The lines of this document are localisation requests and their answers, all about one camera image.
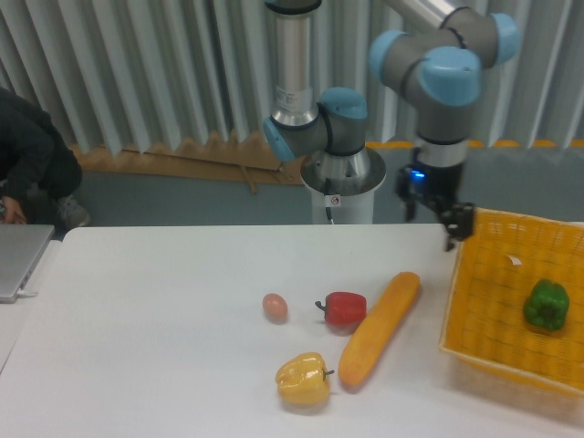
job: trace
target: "laptop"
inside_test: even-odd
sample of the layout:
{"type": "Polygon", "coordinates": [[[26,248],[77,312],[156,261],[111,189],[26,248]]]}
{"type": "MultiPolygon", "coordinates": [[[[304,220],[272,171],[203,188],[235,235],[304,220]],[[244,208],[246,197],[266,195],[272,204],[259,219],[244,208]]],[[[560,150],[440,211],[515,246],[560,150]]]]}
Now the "laptop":
{"type": "Polygon", "coordinates": [[[55,233],[53,225],[0,224],[0,303],[14,303],[55,233]]]}

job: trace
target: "blue joint cap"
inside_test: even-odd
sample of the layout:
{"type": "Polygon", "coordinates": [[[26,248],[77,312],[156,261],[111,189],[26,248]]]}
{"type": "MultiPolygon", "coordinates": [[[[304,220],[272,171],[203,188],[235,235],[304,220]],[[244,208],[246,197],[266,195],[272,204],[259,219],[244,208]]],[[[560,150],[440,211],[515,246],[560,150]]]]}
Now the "blue joint cap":
{"type": "Polygon", "coordinates": [[[383,66],[385,65],[387,52],[395,40],[402,35],[406,34],[399,30],[388,30],[375,38],[375,41],[371,44],[369,49],[369,69],[379,81],[383,79],[383,66]]]}
{"type": "Polygon", "coordinates": [[[513,18],[507,14],[491,14],[499,35],[496,64],[503,64],[514,57],[521,47],[521,35],[513,18]]]}
{"type": "Polygon", "coordinates": [[[296,156],[290,150],[286,141],[280,135],[274,122],[268,117],[264,119],[264,134],[276,157],[283,162],[291,162],[296,156]]]}
{"type": "Polygon", "coordinates": [[[327,89],[320,95],[320,105],[329,114],[346,119],[367,119],[367,101],[354,89],[343,87],[327,89]]]}
{"type": "Polygon", "coordinates": [[[481,60],[470,50],[438,47],[424,56],[419,80],[426,94],[443,105],[469,105],[481,93],[481,60]]]}

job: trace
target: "yellow basket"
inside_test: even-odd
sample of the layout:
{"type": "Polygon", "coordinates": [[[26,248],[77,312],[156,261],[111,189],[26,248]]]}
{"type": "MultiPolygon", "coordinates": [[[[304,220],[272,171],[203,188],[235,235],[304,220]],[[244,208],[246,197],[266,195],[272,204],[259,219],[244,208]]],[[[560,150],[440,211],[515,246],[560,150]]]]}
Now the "yellow basket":
{"type": "Polygon", "coordinates": [[[456,259],[440,349],[513,381],[583,397],[584,227],[477,210],[474,235],[456,259]],[[552,334],[523,316],[541,278],[570,298],[566,325],[552,334]]]}

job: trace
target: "person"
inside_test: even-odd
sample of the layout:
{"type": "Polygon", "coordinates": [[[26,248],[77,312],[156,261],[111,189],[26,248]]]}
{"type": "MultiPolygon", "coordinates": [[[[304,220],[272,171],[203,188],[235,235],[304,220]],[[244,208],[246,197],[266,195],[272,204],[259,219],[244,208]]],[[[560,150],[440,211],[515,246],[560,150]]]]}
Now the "person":
{"type": "Polygon", "coordinates": [[[68,229],[88,225],[89,213],[73,197],[82,171],[50,115],[0,87],[0,222],[34,221],[26,194],[33,184],[47,192],[68,229]]]}

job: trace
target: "egg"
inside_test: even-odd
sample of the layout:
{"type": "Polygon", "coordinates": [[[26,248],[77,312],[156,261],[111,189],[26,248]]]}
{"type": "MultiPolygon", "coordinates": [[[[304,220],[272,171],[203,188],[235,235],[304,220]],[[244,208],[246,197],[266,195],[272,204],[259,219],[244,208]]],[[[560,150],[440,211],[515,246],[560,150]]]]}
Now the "egg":
{"type": "Polygon", "coordinates": [[[288,305],[278,294],[267,294],[262,301],[262,307],[267,317],[275,322],[286,320],[288,305]]]}

